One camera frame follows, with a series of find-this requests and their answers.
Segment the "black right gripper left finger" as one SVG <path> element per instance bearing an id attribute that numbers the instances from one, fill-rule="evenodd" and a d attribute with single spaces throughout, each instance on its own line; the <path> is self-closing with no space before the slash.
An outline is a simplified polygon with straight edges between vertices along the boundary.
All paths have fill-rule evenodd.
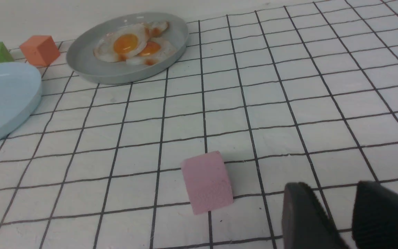
<path id="1" fill-rule="evenodd" d="M 285 249 L 349 248 L 314 191 L 304 182 L 285 185 L 282 232 Z"/>

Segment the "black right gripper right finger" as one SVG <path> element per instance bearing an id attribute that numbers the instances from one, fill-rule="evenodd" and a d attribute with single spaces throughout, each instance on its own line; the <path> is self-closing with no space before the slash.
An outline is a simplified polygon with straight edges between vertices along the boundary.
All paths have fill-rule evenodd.
<path id="1" fill-rule="evenodd" d="M 376 182 L 360 181 L 352 237 L 359 249 L 398 249 L 398 194 Z"/>

